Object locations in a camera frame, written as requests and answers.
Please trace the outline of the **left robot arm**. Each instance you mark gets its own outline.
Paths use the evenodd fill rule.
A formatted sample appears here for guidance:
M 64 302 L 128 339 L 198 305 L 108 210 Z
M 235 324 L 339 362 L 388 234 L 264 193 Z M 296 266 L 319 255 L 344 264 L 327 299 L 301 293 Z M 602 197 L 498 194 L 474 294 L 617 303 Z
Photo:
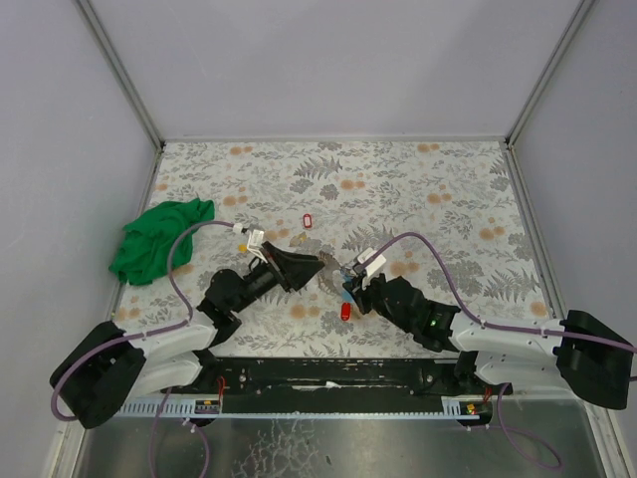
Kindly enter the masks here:
M 180 323 L 132 335 L 113 322 L 95 326 L 50 377 L 54 415 L 91 429 L 111 419 L 129 399 L 190 385 L 204 368 L 201 353 L 238 330 L 238 313 L 276 287 L 301 290 L 323 267 L 317 256 L 265 242 L 246 275 L 217 271 L 201 303 L 188 307 Z

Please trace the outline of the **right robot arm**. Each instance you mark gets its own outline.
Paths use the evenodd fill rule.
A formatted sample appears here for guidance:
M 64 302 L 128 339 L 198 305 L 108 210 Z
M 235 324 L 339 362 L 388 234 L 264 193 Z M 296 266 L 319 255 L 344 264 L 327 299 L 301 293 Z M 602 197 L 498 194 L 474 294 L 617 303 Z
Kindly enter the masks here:
M 636 350 L 586 312 L 522 327 L 473 319 L 458 306 L 427 299 L 402 277 L 355 277 L 343 286 L 362 313 L 377 313 L 424 349 L 473 355 L 474 374 L 485 383 L 562 388 L 600 407 L 627 406 Z

